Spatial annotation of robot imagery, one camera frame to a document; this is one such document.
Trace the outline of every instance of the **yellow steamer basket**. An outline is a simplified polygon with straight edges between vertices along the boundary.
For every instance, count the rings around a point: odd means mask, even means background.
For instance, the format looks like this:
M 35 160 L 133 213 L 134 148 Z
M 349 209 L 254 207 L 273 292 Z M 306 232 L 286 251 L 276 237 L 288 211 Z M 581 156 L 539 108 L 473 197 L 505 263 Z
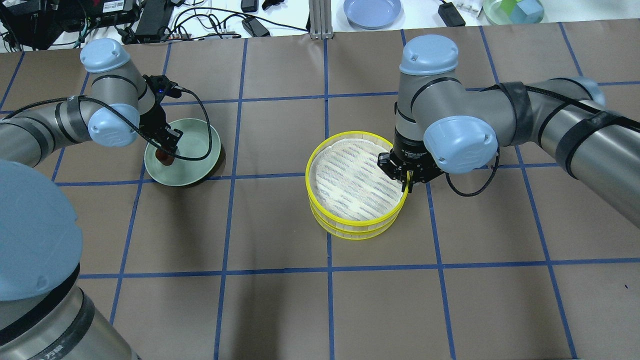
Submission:
M 394 223 L 408 187 L 403 193 L 401 183 L 377 166 L 378 153 L 391 147 L 386 139 L 364 131 L 340 133 L 318 145 L 307 163 L 305 183 L 320 226 L 343 239 L 365 240 Z

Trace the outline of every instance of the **small brown object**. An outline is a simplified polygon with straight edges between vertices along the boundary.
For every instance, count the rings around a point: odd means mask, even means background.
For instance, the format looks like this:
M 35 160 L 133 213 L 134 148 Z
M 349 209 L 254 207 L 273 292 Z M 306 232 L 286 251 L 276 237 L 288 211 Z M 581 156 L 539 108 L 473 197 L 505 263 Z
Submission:
M 166 167 L 173 164 L 173 161 L 175 160 L 173 156 L 170 156 L 169 154 L 165 153 L 164 151 L 161 151 L 160 149 L 156 149 L 156 159 L 160 161 L 160 164 Z

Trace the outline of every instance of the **green bowl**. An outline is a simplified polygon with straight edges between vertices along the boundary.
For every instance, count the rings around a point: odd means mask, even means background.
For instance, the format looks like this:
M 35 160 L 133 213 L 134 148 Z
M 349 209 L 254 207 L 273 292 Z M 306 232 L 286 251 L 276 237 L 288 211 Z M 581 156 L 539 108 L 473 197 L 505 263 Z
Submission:
M 178 141 L 178 154 L 190 158 L 204 155 L 209 148 L 207 123 L 200 119 L 180 119 L 170 123 L 174 129 L 184 132 Z M 218 132 L 211 126 L 211 153 L 204 160 L 188 161 L 175 159 L 165 166 L 156 159 L 156 148 L 147 144 L 145 167 L 153 180 L 168 186 L 186 186 L 207 176 L 220 158 L 222 144 Z

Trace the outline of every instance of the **woven mesh bottom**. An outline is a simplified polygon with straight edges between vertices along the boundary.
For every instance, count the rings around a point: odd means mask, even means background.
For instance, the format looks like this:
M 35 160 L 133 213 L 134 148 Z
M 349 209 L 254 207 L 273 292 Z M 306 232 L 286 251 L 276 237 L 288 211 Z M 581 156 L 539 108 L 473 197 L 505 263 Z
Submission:
M 390 213 L 402 185 L 378 168 L 383 147 L 363 139 L 343 139 L 323 149 L 311 163 L 309 183 L 324 209 L 337 217 L 366 221 Z

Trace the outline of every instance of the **blue plate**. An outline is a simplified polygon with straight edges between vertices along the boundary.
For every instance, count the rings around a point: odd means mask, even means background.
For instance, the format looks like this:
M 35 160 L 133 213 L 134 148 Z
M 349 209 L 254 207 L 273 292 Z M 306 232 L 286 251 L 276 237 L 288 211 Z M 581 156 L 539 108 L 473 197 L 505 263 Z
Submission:
M 344 14 L 363 29 L 381 29 L 400 15 L 400 0 L 344 0 Z

